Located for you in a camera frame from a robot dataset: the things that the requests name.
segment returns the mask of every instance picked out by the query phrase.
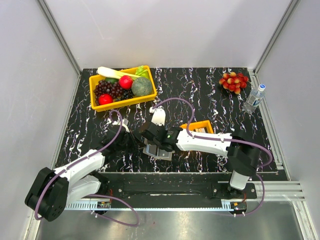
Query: grapes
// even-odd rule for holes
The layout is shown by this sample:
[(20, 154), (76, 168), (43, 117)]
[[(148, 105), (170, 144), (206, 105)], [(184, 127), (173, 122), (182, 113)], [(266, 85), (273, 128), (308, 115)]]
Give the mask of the grapes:
[(123, 90), (123, 96), (121, 97), (121, 100), (132, 99), (133, 96), (134, 94), (131, 89)]
[(99, 106), (99, 97), (102, 94), (109, 94), (115, 102), (131, 99), (133, 98), (134, 94), (132, 93), (131, 89), (125, 90), (120, 85), (119, 82), (111, 83), (110, 81), (100, 80), (98, 85), (95, 86), (93, 90), (95, 104)]

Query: cantaloupe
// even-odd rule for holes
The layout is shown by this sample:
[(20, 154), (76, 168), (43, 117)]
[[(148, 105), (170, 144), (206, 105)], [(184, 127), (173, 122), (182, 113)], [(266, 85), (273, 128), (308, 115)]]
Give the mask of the cantaloupe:
[(150, 95), (152, 93), (152, 84), (148, 78), (138, 77), (133, 81), (131, 90), (137, 97)]

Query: metal floor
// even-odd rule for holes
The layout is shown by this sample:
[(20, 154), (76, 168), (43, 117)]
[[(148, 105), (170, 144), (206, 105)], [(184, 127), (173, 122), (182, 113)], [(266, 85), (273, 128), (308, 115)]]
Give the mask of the metal floor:
[[(249, 202), (250, 207), (256, 203)], [(134, 223), (129, 211), (107, 213)], [(214, 212), (140, 211), (139, 227), (127, 227), (90, 212), (64, 211), (55, 221), (41, 221), (37, 240), (300, 240), (290, 202), (265, 202), (253, 215), (227, 217)]]

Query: white wall panel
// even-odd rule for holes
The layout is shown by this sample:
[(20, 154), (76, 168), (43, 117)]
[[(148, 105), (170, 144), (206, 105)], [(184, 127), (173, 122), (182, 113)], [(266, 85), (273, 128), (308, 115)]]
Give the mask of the white wall panel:
[(320, 231), (320, 2), (301, 1), (258, 72), (280, 144)]
[(17, 240), (25, 197), (50, 167), (77, 76), (35, 0), (0, 3), (0, 233)]
[(253, 68), (290, 0), (46, 2), (81, 68)]

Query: plastic bottle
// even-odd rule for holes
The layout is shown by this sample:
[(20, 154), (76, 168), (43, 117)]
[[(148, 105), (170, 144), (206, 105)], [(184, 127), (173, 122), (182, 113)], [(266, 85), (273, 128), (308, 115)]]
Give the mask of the plastic bottle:
[(252, 114), (265, 97), (265, 89), (266, 86), (264, 84), (260, 84), (258, 87), (253, 88), (246, 99), (246, 102), (243, 104), (242, 110), (248, 114)]

